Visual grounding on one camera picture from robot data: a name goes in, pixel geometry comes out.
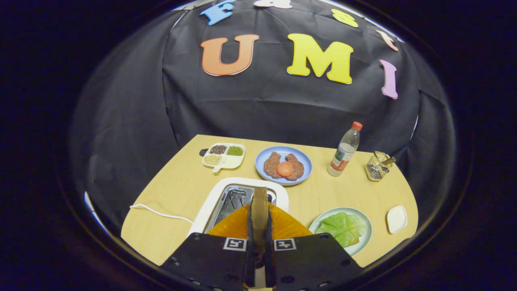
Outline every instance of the bottle label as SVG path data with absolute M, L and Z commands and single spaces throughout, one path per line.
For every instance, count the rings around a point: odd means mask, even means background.
M 330 162 L 330 165 L 334 170 L 342 171 L 345 169 L 346 165 L 348 165 L 348 162 L 353 155 L 354 153 L 347 152 L 341 147 L 338 147 L 338 150 L 336 151 L 332 162 Z

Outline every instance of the meat patty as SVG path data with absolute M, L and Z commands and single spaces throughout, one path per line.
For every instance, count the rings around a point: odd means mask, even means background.
M 303 175 L 303 164 L 300 163 L 293 154 L 287 155 L 285 157 L 285 160 L 293 164 L 293 174 L 285 178 L 289 181 L 296 181 L 296 179 L 300 178 Z
M 264 172 L 275 179 L 279 179 L 280 176 L 277 172 L 278 164 L 280 163 L 280 155 L 277 152 L 272 152 L 269 159 L 264 163 Z

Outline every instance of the wire basket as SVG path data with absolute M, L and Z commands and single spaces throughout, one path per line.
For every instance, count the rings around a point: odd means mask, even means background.
M 364 167 L 366 175 L 370 181 L 378 182 L 389 173 L 391 165 L 383 165 L 382 162 L 389 159 L 389 155 L 383 152 L 374 152 L 366 166 Z

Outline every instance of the table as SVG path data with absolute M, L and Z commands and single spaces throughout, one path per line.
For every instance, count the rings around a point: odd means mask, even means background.
M 213 173 L 212 168 L 202 165 L 200 150 L 217 142 L 246 146 L 244 160 L 238 168 Z M 297 148 L 313 163 L 312 174 L 305 181 L 285 187 L 290 215 L 303 225 L 309 227 L 323 212 L 341 206 L 359 209 L 370 218 L 372 238 L 353 256 L 358 265 L 365 267 L 415 234 L 418 224 L 415 197 L 396 165 L 380 182 L 371 182 L 364 166 L 372 153 L 358 151 L 341 176 L 333 177 L 328 174 L 327 166 L 336 149 L 308 145 L 197 135 L 156 174 L 134 204 L 142 203 L 158 212 L 194 221 L 208 194 L 221 179 L 262 179 L 255 169 L 255 158 L 263 149 L 273 146 Z M 386 213 L 397 205 L 405 207 L 408 224 L 400 232 L 390 234 Z M 144 257 L 162 265 L 185 240 L 190 227 L 184 220 L 132 208 L 122 226 L 121 237 Z

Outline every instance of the yellow letter m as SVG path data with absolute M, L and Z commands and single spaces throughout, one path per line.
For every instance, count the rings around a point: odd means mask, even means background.
M 310 35 L 291 33 L 287 36 L 294 42 L 293 65 L 287 68 L 291 75 L 308 76 L 311 71 L 306 67 L 307 59 L 314 74 L 321 77 L 330 64 L 327 73 L 329 80 L 344 84 L 352 83 L 350 77 L 350 54 L 354 49 L 342 42 L 335 41 L 324 52 Z

